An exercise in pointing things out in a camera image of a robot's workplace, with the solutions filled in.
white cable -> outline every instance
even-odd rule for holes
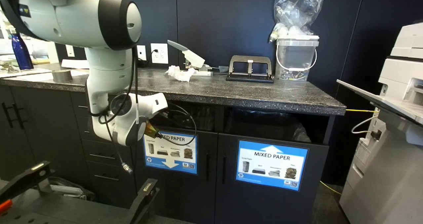
[[[314,62],[313,62],[313,64],[312,64],[310,67],[305,68],[305,69],[302,69],[302,68],[286,68],[286,67],[284,67],[284,66],[281,64],[281,62],[279,61],[279,57],[278,57],[279,53],[278,53],[278,51],[279,51],[279,45],[278,45],[278,44],[276,44],[276,61],[278,62],[278,64],[279,64],[279,65],[280,65],[283,69],[286,69],[286,70],[289,70],[289,71],[305,71],[305,70],[309,70],[309,69],[311,69],[311,68],[314,66],[314,64],[316,64],[316,60],[317,60],[317,50],[316,50],[316,49],[314,49],[314,54],[315,54],[316,56],[314,57]]]
[[[372,119],[374,119],[374,118],[377,118],[377,116],[370,117],[370,118],[368,118],[368,119],[366,119],[366,120],[362,121],[361,123],[358,123],[355,127],[353,127],[353,128],[351,129],[351,133],[353,133],[353,134],[371,133],[371,131],[354,131],[354,130],[355,130],[355,128],[357,128],[357,127],[359,127],[359,126],[363,125],[364,123],[366,123],[366,122],[368,122],[368,121],[370,121],[370,120],[372,120]]]

wall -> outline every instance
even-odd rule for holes
[[[147,51],[150,43],[171,39],[189,47],[212,66],[228,65],[236,54],[267,56],[275,66],[275,46],[267,43],[274,26],[274,0],[134,1],[143,21],[139,45],[147,45]],[[400,28],[423,18],[422,8],[419,0],[325,0],[311,26],[320,36],[320,45],[309,81],[349,108],[372,109],[364,99],[339,88],[336,79],[379,93],[377,78],[383,61]],[[64,46],[57,47],[59,58],[65,58]],[[81,48],[75,50],[75,55],[85,56]],[[184,57],[169,47],[169,62],[183,66]],[[337,118],[324,181],[343,185],[359,138],[349,131],[367,117],[347,113]]]

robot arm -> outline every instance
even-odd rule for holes
[[[151,96],[130,93],[128,97],[126,94],[115,97],[109,111],[108,94],[127,90],[134,77],[137,79],[133,74],[136,55],[131,48],[141,36],[142,21],[133,1],[0,2],[6,17],[18,31],[37,39],[85,48],[90,65],[86,88],[92,128],[97,136],[111,140],[106,125],[100,122],[107,119],[113,141],[129,145],[141,139],[145,122],[168,106],[162,93]]]

electrical outlet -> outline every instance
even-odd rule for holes
[[[151,62],[165,64],[169,63],[167,43],[152,43],[151,52]]]
[[[146,51],[145,51],[145,46],[138,45],[138,46],[136,46],[136,50],[138,51],[138,59],[147,60],[147,54],[146,54]]]
[[[68,57],[75,57],[74,47],[71,45],[66,45],[66,52],[68,53]]]

white arrow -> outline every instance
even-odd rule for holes
[[[263,148],[261,150],[264,150],[265,152],[268,152],[268,153],[283,153],[281,150],[279,150],[275,146],[269,146],[269,147]]]
[[[173,167],[179,165],[179,164],[175,163],[175,159],[169,159],[169,160],[166,159],[166,161],[162,161],[162,163],[165,164],[169,168],[173,168]]]

